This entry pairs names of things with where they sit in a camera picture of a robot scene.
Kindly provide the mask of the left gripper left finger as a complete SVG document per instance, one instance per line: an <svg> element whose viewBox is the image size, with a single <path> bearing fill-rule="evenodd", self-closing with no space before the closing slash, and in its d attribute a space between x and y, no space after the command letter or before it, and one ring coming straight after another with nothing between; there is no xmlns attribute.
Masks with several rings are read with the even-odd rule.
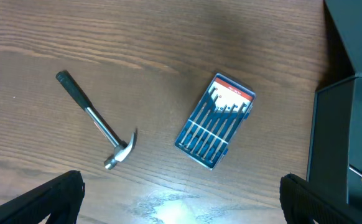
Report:
<svg viewBox="0 0 362 224"><path fill-rule="evenodd" d="M74 224L85 196L81 173L70 170L0 205L0 224Z"/></svg>

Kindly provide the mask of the blue precision screwdriver set case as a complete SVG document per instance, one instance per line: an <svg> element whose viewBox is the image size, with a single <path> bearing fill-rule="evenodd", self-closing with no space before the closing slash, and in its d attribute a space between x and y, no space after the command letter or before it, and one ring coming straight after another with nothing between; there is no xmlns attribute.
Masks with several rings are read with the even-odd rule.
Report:
<svg viewBox="0 0 362 224"><path fill-rule="evenodd" d="M214 169L253 108L255 92L216 73L175 139L174 146L207 169Z"/></svg>

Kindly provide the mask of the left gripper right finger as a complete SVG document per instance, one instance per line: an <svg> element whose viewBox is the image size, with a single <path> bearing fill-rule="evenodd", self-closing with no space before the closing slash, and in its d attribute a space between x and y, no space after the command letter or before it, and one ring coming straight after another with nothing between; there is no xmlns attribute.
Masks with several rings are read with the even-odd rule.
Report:
<svg viewBox="0 0 362 224"><path fill-rule="evenodd" d="M280 202L287 223L362 223L362 212L319 191L295 174L281 178Z"/></svg>

